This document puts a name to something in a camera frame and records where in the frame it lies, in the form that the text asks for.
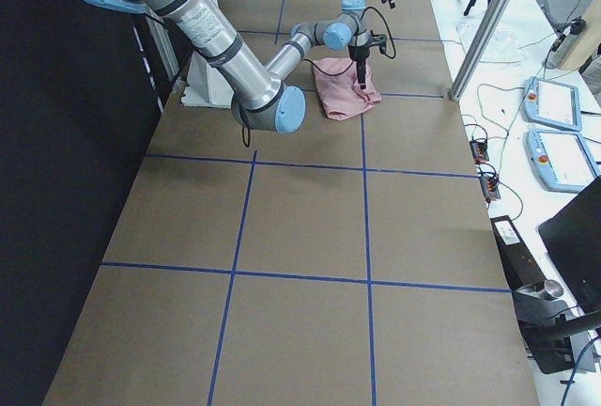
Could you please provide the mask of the pink Snoopy t-shirt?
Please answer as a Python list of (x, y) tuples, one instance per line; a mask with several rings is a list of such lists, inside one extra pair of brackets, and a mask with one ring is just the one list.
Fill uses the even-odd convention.
[(322, 58), (313, 68), (317, 95), (327, 118), (346, 120), (372, 109), (382, 101), (366, 64), (365, 89), (357, 80), (354, 63), (349, 58)]

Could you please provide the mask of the clear plastic bag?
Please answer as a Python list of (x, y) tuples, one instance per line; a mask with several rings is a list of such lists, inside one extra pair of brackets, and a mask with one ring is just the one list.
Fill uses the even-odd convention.
[[(459, 41), (466, 53), (474, 41), (479, 21), (464, 20), (456, 25)], [(525, 59), (516, 34), (504, 24), (499, 24), (485, 47), (480, 59), (483, 63), (519, 63)]]

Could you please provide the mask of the orange circuit board far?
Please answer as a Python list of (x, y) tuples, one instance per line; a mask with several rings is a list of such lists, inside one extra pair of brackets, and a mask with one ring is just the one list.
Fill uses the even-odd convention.
[(472, 138), (469, 141), (470, 152), (475, 164), (483, 164), (489, 162), (488, 156), (488, 140), (486, 138)]

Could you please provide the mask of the orange circuit board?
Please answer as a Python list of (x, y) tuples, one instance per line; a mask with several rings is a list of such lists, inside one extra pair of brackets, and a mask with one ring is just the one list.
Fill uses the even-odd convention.
[(497, 176), (489, 172), (481, 172), (479, 181), (485, 202), (490, 204), (501, 198), (499, 191), (499, 180)]
[(489, 162), (488, 156), (488, 140), (486, 138), (472, 138), (469, 141), (470, 152), (475, 164), (483, 164)]

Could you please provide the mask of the orange circuit board near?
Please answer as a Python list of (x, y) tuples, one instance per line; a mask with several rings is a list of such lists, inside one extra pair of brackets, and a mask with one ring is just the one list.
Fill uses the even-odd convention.
[(485, 202), (490, 204), (501, 198), (499, 191), (499, 180), (497, 176), (489, 172), (481, 172), (479, 181)]

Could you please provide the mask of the blue teach pendant far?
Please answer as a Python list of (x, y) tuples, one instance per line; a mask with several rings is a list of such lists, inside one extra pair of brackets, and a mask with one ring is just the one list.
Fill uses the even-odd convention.
[(578, 88), (554, 80), (533, 76), (525, 82), (523, 113), (529, 122), (554, 129), (582, 129)]

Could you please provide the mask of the blue teach pendant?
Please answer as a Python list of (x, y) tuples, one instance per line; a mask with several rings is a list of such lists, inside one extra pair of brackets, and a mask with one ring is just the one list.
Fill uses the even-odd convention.
[(554, 129), (582, 129), (578, 88), (554, 80), (533, 76), (525, 82), (523, 113), (529, 122)]
[(578, 132), (529, 130), (525, 145), (534, 173), (551, 192), (578, 194), (600, 176)]

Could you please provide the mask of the brown paper table cover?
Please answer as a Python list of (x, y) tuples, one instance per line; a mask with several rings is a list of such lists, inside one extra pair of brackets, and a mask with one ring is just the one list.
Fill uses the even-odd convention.
[(48, 405), (534, 405), (430, 0), (372, 16), (382, 100), (249, 148), (169, 99)]

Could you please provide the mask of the blue teach pendant near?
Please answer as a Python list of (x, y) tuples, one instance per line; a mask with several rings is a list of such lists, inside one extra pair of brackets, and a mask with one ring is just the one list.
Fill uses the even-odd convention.
[(578, 194), (600, 176), (578, 132), (529, 130), (525, 145), (534, 173), (551, 192)]

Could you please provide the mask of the black box with label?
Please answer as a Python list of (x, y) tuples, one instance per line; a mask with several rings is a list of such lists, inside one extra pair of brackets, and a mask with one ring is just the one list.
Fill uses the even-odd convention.
[(511, 290), (546, 280), (529, 247), (508, 215), (490, 219), (505, 278)]

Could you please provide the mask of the black laptop lid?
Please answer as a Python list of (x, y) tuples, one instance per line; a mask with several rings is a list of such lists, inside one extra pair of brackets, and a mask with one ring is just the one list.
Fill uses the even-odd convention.
[(600, 308), (600, 179), (595, 179), (538, 233), (556, 270), (586, 312)]

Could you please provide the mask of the aluminium frame post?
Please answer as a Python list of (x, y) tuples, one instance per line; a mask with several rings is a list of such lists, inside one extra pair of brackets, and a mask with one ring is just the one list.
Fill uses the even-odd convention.
[(492, 0), (478, 26), (464, 61), (449, 91), (452, 101), (458, 102), (479, 64), (486, 46), (490, 42), (501, 17), (511, 0)]

